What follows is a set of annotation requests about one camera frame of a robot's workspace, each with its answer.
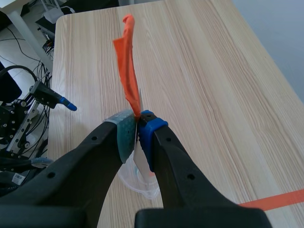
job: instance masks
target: teal foam pad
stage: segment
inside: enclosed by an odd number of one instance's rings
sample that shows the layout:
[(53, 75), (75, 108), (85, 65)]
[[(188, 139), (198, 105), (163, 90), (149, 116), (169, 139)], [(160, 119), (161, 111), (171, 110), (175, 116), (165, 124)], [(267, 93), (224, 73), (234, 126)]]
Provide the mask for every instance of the teal foam pad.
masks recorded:
[(112, 115), (104, 122), (117, 125), (117, 145), (120, 159), (123, 163), (127, 161), (135, 146), (136, 120), (131, 109), (123, 110)]

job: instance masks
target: orange cloth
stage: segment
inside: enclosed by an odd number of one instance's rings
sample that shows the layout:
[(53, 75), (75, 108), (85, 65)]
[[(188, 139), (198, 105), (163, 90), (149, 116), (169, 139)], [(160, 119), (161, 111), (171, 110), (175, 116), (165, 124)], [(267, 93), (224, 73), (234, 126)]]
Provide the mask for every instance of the orange cloth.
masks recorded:
[(123, 18), (125, 23), (123, 36), (113, 40), (117, 54), (118, 70), (120, 80), (123, 84), (125, 98), (129, 101), (136, 118), (141, 114), (141, 103), (139, 98), (137, 80), (133, 65), (132, 38), (135, 20), (131, 14)]

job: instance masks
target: white table leg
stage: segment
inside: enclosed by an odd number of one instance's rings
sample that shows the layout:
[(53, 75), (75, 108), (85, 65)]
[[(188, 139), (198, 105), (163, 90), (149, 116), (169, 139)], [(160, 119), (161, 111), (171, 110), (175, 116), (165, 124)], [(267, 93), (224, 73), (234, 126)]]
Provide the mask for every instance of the white table leg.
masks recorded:
[(21, 33), (21, 35), (24, 37), (24, 39), (28, 42), (28, 44), (34, 49), (36, 54), (41, 59), (41, 62), (46, 66), (46, 68), (49, 70), (50, 73), (53, 72), (53, 62), (47, 56), (45, 51), (42, 49), (42, 47), (39, 45), (37, 39), (35, 38), (34, 34), (31, 32), (31, 30), (28, 28), (18, 11), (13, 11), (9, 14), (7, 14), (11, 22), (15, 25), (15, 27), (18, 29), (18, 31)]

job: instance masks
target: wood grain tabletop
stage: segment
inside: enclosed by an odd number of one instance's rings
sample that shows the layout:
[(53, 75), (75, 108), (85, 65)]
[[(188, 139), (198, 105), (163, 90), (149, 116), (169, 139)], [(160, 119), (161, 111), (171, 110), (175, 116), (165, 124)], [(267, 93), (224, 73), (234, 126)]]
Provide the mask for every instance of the wood grain tabletop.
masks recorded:
[[(169, 123), (211, 183), (235, 203), (303, 189), (304, 106), (230, 0), (167, 0), (61, 17), (52, 88), (78, 110), (51, 110), (48, 155), (59, 158), (129, 108), (112, 44), (128, 13), (143, 105)], [(161, 206), (161, 196), (147, 200), (116, 176), (99, 227), (133, 227), (139, 209)], [(304, 227), (304, 203), (266, 214), (273, 227)]]

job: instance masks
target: barcode label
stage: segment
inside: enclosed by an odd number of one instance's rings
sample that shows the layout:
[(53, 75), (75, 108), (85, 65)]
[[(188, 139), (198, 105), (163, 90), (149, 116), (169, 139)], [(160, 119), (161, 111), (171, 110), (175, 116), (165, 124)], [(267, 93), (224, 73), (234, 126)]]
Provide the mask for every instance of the barcode label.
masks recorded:
[(15, 173), (15, 175), (13, 176), (13, 179), (11, 181), (17, 185), (20, 185), (20, 184), (22, 184), (24, 179), (25, 179), (24, 176)]

